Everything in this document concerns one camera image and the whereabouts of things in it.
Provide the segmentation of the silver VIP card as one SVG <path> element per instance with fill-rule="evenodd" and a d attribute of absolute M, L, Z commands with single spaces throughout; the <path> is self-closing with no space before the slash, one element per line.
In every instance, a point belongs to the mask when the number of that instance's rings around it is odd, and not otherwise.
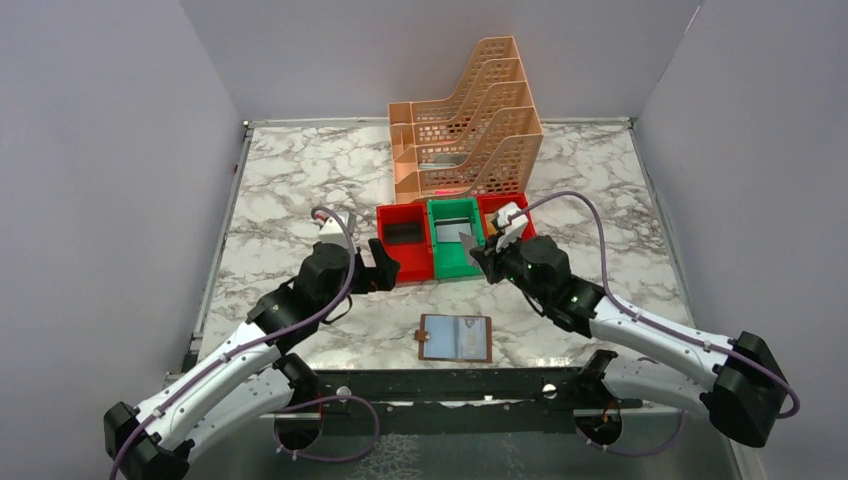
<path fill-rule="evenodd" d="M 475 257 L 475 253 L 478 252 L 480 248 L 484 245 L 481 246 L 478 242 L 478 239 L 474 235 L 467 234 L 465 232 L 460 232 L 458 236 L 460 239 L 460 244 L 464 251 L 466 262 L 469 266 L 480 270 L 481 267 L 477 258 Z"/>
<path fill-rule="evenodd" d="M 458 351 L 464 360 L 482 361 L 488 357 L 485 318 L 462 320 L 458 334 Z"/>

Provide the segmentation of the red bin with black card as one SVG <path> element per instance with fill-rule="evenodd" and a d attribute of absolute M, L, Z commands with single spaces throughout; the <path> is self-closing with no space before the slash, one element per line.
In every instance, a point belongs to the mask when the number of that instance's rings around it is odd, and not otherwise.
<path fill-rule="evenodd" d="M 377 233 L 388 254 L 400 263 L 398 283 L 414 283 L 432 280 L 434 274 L 432 242 L 427 208 L 423 203 L 381 205 L 376 208 Z M 387 224 L 419 222 L 424 241 L 417 244 L 389 245 L 383 240 L 383 228 Z"/>

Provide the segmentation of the red bin with gold card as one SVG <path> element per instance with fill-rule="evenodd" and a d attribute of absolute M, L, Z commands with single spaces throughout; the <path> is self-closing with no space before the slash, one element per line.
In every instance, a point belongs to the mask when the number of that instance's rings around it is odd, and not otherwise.
<path fill-rule="evenodd" d="M 488 238 L 489 236 L 494 235 L 496 233 L 493 221 L 499 209 L 509 203 L 515 203 L 521 209 L 528 206 L 528 201 L 524 193 L 492 194 L 479 196 L 477 198 L 477 203 L 483 222 L 485 238 Z"/>

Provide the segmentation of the green plastic bin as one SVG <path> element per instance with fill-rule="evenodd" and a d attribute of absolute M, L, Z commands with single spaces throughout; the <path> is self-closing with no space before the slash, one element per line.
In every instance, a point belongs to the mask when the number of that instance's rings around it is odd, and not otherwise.
<path fill-rule="evenodd" d="M 460 243 L 437 243 L 434 223 L 437 220 L 467 218 L 473 235 L 482 246 L 485 243 L 483 222 L 477 202 L 473 198 L 431 200 L 426 204 L 432 242 L 435 278 L 438 280 L 475 276 L 480 274 L 468 265 Z"/>

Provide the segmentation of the brown leather card holder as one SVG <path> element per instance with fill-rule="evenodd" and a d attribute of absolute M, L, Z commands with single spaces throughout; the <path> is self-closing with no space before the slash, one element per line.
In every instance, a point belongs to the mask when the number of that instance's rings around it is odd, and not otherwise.
<path fill-rule="evenodd" d="M 458 351 L 460 324 L 465 318 L 480 317 L 486 319 L 487 354 L 482 361 L 464 360 Z M 418 359 L 448 361 L 457 363 L 491 363 L 493 361 L 493 327 L 488 316 L 422 314 L 414 339 L 419 343 Z"/>

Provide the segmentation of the peach plastic file organizer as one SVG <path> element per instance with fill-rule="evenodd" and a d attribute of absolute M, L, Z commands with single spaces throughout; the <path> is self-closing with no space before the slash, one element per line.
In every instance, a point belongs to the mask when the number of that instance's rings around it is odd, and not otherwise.
<path fill-rule="evenodd" d="M 543 128 L 516 41 L 475 46 L 444 99 L 388 106 L 398 204 L 525 191 Z"/>

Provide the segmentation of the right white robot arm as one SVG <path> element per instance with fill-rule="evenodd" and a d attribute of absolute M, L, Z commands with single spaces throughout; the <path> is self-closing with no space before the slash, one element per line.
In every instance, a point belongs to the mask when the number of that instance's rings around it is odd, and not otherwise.
<path fill-rule="evenodd" d="M 504 248 L 498 241 L 492 236 L 468 250 L 489 283 L 509 282 L 561 330 L 648 358 L 640 366 L 607 355 L 601 369 L 577 380 L 585 404 L 600 407 L 612 398 L 662 403 L 703 415 L 724 436 L 754 448 L 765 446 L 775 423 L 785 418 L 789 383 L 760 336 L 711 334 L 639 309 L 573 274 L 568 255 L 548 236 Z"/>

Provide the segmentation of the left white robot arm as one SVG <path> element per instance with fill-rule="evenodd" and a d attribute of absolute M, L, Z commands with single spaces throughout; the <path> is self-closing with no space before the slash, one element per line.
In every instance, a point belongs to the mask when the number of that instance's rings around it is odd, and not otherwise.
<path fill-rule="evenodd" d="M 351 295 L 390 291 L 400 264 L 376 238 L 375 264 L 348 245 L 317 243 L 296 276 L 262 296 L 246 321 L 213 354 L 179 380 L 104 416 L 110 478 L 182 479 L 191 456 L 216 434 L 277 409 L 320 410 L 317 374 L 292 349 L 327 322 Z"/>

